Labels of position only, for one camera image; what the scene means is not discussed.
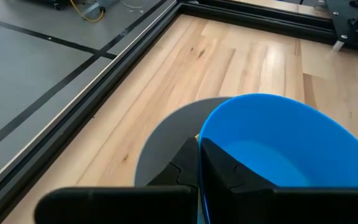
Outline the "light gray plastic bowl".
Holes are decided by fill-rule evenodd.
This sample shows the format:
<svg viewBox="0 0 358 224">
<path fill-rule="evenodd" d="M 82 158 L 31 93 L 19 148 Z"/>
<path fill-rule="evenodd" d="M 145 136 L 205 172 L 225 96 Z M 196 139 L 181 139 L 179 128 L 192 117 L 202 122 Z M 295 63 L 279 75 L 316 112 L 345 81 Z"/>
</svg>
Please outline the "light gray plastic bowl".
<svg viewBox="0 0 358 224">
<path fill-rule="evenodd" d="M 188 103 L 167 115 L 145 141 L 135 170 L 134 185 L 144 186 L 159 174 L 185 141 L 196 136 L 209 114 L 228 96 Z"/>
</svg>

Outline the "blue plastic bowl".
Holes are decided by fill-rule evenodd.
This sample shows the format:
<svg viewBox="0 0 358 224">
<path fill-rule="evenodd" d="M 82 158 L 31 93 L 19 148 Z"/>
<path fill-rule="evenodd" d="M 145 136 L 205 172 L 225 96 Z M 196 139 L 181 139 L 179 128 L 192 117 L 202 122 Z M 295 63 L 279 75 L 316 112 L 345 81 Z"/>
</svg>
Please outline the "blue plastic bowl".
<svg viewBox="0 0 358 224">
<path fill-rule="evenodd" d="M 254 93 L 220 104 L 200 131 L 279 187 L 358 188 L 358 139 L 298 101 Z"/>
</svg>

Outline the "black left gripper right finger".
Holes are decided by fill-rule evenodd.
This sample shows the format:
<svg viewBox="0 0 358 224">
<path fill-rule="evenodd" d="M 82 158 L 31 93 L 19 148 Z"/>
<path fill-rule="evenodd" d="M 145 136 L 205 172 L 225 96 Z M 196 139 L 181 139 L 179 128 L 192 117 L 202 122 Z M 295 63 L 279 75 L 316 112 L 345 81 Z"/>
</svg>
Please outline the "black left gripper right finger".
<svg viewBox="0 0 358 224">
<path fill-rule="evenodd" d="M 279 187 L 208 138 L 201 176 L 210 224 L 358 224 L 358 188 Z"/>
</svg>

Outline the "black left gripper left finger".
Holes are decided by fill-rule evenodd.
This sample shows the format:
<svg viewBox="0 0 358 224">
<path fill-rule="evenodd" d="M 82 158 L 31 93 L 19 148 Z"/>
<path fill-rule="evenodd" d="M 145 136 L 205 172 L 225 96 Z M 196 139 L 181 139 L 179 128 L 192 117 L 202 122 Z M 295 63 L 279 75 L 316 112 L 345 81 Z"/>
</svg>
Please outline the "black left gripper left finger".
<svg viewBox="0 0 358 224">
<path fill-rule="evenodd" d="M 43 196 L 35 224 L 197 224 L 199 147 L 189 138 L 142 187 L 68 187 Z"/>
</svg>

